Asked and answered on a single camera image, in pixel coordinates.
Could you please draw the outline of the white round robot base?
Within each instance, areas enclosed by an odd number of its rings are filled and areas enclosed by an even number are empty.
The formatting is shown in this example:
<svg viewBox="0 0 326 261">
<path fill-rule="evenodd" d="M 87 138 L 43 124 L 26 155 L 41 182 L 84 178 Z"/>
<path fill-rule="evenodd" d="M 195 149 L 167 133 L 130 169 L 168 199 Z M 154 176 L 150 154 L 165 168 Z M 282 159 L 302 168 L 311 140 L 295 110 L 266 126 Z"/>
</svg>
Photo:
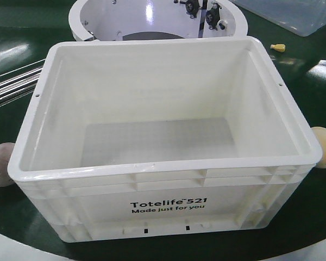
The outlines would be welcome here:
<svg viewBox="0 0 326 261">
<path fill-rule="evenodd" d="M 68 22 L 77 41 L 121 41 L 157 33 L 192 39 L 248 33 L 244 14 L 231 1 L 76 1 Z"/>
</svg>

